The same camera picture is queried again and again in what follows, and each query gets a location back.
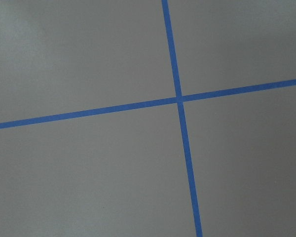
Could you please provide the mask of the blue tape long strip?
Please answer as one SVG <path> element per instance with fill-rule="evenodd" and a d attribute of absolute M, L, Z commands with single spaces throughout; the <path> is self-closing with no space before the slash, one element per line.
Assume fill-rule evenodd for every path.
<path fill-rule="evenodd" d="M 15 120 L 15 121 L 1 122 L 0 129 L 54 122 L 54 121 L 67 120 L 67 119 L 76 119 L 76 118 L 96 116 L 96 115 L 102 115 L 102 114 L 110 114 L 110 113 L 149 108 L 149 107 L 157 107 L 157 106 L 163 106 L 163 105 L 176 104 L 178 102 L 189 102 L 189 101 L 204 100 L 204 99 L 210 99 L 210 98 L 216 98 L 216 97 L 225 97 L 229 95 L 244 94 L 244 93 L 263 91 L 263 90 L 271 90 L 271 89 L 277 89 L 277 88 L 283 88 L 283 87 L 289 87 L 289 86 L 296 86 L 296 79 L 263 83 L 263 84 L 230 88 L 230 89 L 223 89 L 223 90 L 210 91 L 210 92 L 203 92 L 203 93 L 197 93 L 197 94 L 191 94 L 191 95 L 184 95 L 180 99 L 171 97 L 171 98 L 157 99 L 157 100 L 151 100 L 151 101 L 111 106 L 111 107 L 96 108 L 96 109 L 84 110 L 84 111 L 78 111 L 78 112 L 70 112 L 70 113 L 43 116 L 43 117 L 37 117 L 37 118 L 27 118 L 27 119 Z"/>

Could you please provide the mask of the blue tape cross strip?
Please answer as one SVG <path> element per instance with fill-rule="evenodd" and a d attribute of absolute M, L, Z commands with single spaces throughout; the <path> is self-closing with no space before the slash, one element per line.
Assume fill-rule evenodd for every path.
<path fill-rule="evenodd" d="M 168 1 L 162 0 L 161 3 L 162 3 L 162 10 L 163 10 L 163 16 L 164 16 L 164 22 L 165 22 L 168 48 L 169 48 L 171 69 L 172 69 L 173 82 L 174 82 L 175 95 L 176 95 L 176 103 L 177 103 L 177 109 L 178 109 L 178 115 L 179 115 L 179 121 L 180 121 L 180 129 L 181 129 L 182 143 L 183 143 L 183 149 L 184 149 L 184 155 L 185 155 L 185 165 L 186 165 L 186 171 L 187 171 L 195 232 L 196 232 L 196 236 L 201 237 L 203 236 L 203 232 L 202 232 L 201 218 L 199 213 L 197 190 L 196 190 L 196 184 L 195 184 L 195 178 L 194 178 L 194 172 L 193 172 L 189 137 L 188 137 L 188 131 L 187 131 L 187 125 L 186 125 L 181 81 L 180 81 L 179 68 L 177 63 L 173 29 L 171 24 L 170 9 L 169 9 Z"/>

